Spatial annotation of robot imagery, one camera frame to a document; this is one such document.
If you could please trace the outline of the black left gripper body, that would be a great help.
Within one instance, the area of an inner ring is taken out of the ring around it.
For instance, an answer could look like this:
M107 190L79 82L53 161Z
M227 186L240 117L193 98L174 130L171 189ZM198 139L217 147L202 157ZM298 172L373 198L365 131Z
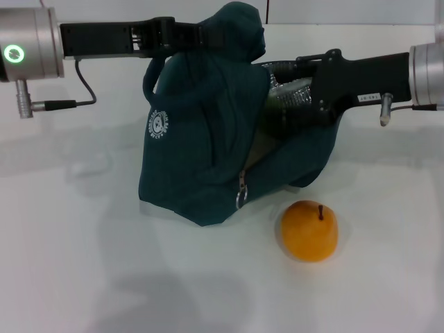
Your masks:
M87 22L60 25L64 57L151 58L161 49L165 17L139 22Z

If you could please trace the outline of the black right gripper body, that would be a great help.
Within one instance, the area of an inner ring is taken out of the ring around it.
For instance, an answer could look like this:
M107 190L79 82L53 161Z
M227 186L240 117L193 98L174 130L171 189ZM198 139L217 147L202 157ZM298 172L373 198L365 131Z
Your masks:
M380 104L385 94L394 103L411 100L408 53L347 60L332 49L316 60L311 107L320 125L335 123L350 108Z

